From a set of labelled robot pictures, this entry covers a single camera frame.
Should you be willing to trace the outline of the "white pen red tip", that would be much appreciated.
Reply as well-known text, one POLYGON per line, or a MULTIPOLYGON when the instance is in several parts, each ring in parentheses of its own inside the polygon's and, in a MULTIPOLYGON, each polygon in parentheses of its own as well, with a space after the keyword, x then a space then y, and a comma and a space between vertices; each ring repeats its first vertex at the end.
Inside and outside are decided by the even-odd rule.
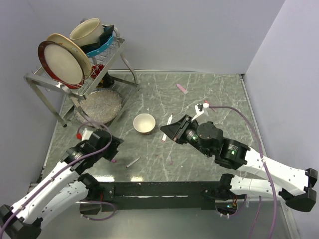
MULTIPOLYGON (((172 121, 172 117, 173 117, 173 114, 170 115, 170 117, 168 118, 167 120, 167 124, 166 125, 170 125, 171 124, 171 121, 172 121)), ((166 137, 167 137, 167 126, 164 127, 164 130, 163 130, 163 136, 162 136, 162 142, 165 142, 166 141, 166 137)))

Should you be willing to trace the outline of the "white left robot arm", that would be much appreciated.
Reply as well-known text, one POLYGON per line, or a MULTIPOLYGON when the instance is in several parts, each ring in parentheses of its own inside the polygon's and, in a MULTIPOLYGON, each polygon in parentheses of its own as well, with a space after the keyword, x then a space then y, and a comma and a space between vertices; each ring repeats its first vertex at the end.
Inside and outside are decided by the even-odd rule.
POLYGON ((98 203, 100 183, 85 171, 101 158, 111 161, 123 140, 106 130, 85 132, 87 139, 67 149, 54 169, 27 195, 0 208, 0 233, 11 239, 35 239, 43 227, 78 201, 98 203))

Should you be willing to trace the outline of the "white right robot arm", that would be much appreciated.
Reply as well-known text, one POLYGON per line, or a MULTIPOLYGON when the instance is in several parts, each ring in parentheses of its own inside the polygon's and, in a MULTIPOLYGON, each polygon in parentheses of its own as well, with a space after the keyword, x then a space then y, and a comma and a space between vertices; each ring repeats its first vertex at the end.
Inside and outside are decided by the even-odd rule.
POLYGON ((301 170, 286 166, 270 158, 260 156, 253 148, 224 137, 223 131, 213 122, 199 124, 190 116, 160 130, 177 144, 190 144, 206 157, 227 169, 255 175, 255 179, 223 174, 215 189, 206 189, 205 196, 218 200, 229 200, 235 196, 276 197, 300 212, 310 212, 317 201, 313 189, 318 172, 312 168, 301 170))

